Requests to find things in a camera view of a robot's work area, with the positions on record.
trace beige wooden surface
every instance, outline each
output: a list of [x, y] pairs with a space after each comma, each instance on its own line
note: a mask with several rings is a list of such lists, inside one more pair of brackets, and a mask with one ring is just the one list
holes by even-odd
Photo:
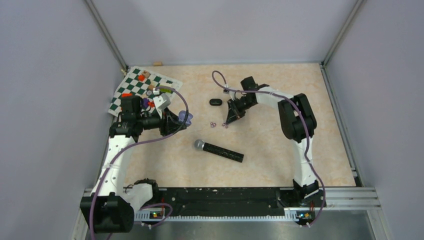
[[[319, 65], [245, 64], [149, 67], [151, 71], [183, 82], [180, 93], [194, 115], [192, 125], [156, 143], [136, 146], [125, 178], [126, 184], [149, 178], [160, 187], [282, 187], [292, 186], [294, 161], [292, 144], [284, 137], [277, 110], [256, 105], [245, 117], [222, 127], [229, 96], [211, 78], [221, 71], [231, 87], [242, 89], [240, 81], [253, 76], [283, 93], [307, 95], [317, 120], [313, 136], [313, 165], [326, 186], [354, 186], [351, 168], [342, 143]], [[210, 106], [221, 98], [222, 106]], [[176, 96], [169, 107], [184, 110]], [[160, 137], [159, 130], [144, 131], [140, 141]], [[195, 150], [193, 143], [207, 143], [244, 154], [243, 163]]]

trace green and white checkered mat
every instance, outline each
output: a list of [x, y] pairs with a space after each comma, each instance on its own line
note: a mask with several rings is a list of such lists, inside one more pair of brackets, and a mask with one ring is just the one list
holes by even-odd
[[[144, 81], [140, 81], [138, 77], [147, 71], [150, 76], [147, 77]], [[180, 90], [183, 86], [183, 82], [176, 79], [164, 76], [154, 71], [146, 70], [143, 67], [133, 66], [126, 74], [125, 78], [122, 80], [115, 93], [113, 94], [112, 102], [108, 112], [113, 116], [117, 117], [119, 112], [121, 112], [121, 95], [122, 94], [132, 94], [137, 96], [142, 96], [148, 91], [148, 86], [153, 85], [155, 87], [159, 86], [162, 83], [172, 84], [172, 88], [175, 90]], [[175, 97], [175, 93], [165, 93], [172, 100]], [[153, 99], [155, 96], [151, 94], [148, 96], [149, 99]], [[152, 108], [149, 112], [152, 113], [155, 111], [155, 108]]]

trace black microphone handle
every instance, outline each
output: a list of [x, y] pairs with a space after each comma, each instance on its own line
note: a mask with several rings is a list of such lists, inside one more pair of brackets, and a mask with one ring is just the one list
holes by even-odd
[[205, 142], [204, 145], [203, 145], [203, 151], [206, 151], [206, 152], [211, 153], [211, 154], [216, 154], [218, 156], [221, 156], [221, 157], [224, 157], [224, 158], [227, 158], [227, 159], [231, 159], [231, 160], [237, 161], [239, 163], [243, 162], [243, 158], [245, 157], [244, 154], [241, 154], [241, 153], [238, 153], [238, 152], [235, 152], [235, 151], [231, 151], [231, 150], [219, 147], [219, 146], [215, 146], [215, 145], [209, 144], [207, 142]]

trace microphone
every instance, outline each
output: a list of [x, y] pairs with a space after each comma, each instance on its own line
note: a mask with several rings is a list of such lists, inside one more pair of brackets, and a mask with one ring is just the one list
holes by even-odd
[[220, 146], [215, 146], [215, 145], [209, 144], [209, 143], [204, 142], [200, 139], [197, 139], [194, 142], [194, 147], [197, 150], [203, 150], [205, 152], [215, 154], [215, 155], [227, 158], [227, 159], [231, 159], [231, 160], [237, 161], [239, 163], [243, 162], [243, 158], [245, 157], [244, 154], [241, 154], [241, 153], [238, 153], [238, 152], [235, 152], [235, 151], [231, 151], [231, 150], [222, 148]]

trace white wall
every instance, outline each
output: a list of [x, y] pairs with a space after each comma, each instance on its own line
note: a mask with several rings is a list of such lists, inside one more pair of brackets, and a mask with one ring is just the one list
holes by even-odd
[[356, 0], [94, 0], [129, 65], [322, 61]]
[[120, 67], [82, 0], [0, 2], [0, 239], [69, 239]]
[[421, 239], [424, 1], [367, 1], [329, 65], [363, 179], [395, 239]]

